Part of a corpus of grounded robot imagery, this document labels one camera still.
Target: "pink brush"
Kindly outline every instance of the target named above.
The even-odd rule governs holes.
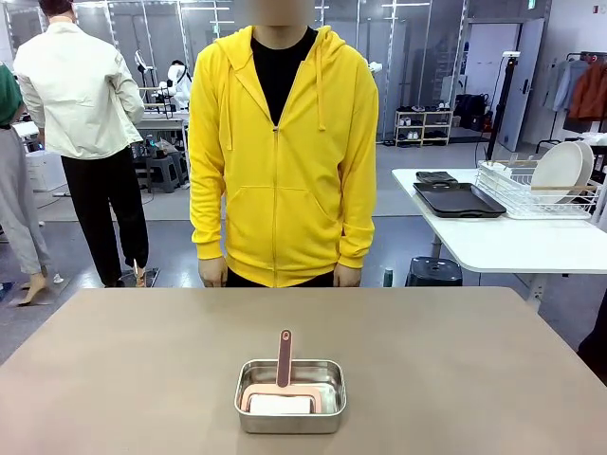
[[[276,384],[248,386],[240,404],[242,412],[258,415],[318,414],[322,412],[321,393],[310,386],[291,385],[292,335],[281,332]]]

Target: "door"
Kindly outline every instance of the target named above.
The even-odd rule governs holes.
[[[543,34],[543,19],[527,22],[521,30],[518,50],[521,51],[519,64],[514,69],[510,94],[506,103],[504,121],[498,141],[511,152],[516,151],[523,127],[524,111],[531,95],[531,83],[540,54]]]

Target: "sleeve cuff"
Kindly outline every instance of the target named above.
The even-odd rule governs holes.
[[[362,268],[364,265],[364,258],[347,258],[345,256],[340,256],[338,264],[345,265],[346,267],[350,268]]]
[[[203,260],[217,259],[224,255],[219,241],[210,244],[196,244],[196,251],[198,252],[198,259]]]

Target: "yellow hoodie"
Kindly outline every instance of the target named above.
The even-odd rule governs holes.
[[[362,268],[373,241],[377,87],[364,59],[322,27],[278,127],[250,48],[252,27],[198,56],[190,105],[191,218],[199,259],[270,287]]]

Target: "hoodie drawstring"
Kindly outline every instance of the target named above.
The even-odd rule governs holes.
[[[316,49],[316,92],[318,94],[319,104],[319,130],[326,131],[324,124],[324,97],[323,97],[323,85],[322,85],[322,53],[321,47],[318,46]]]
[[[233,68],[230,65],[230,69],[228,70],[228,79],[226,80],[226,86],[224,87],[224,93],[221,97],[221,121],[220,125],[224,127],[226,133],[222,136],[222,143],[228,148],[228,150],[233,150],[232,148],[232,136],[231,136],[231,118],[230,118],[230,79],[232,77]]]

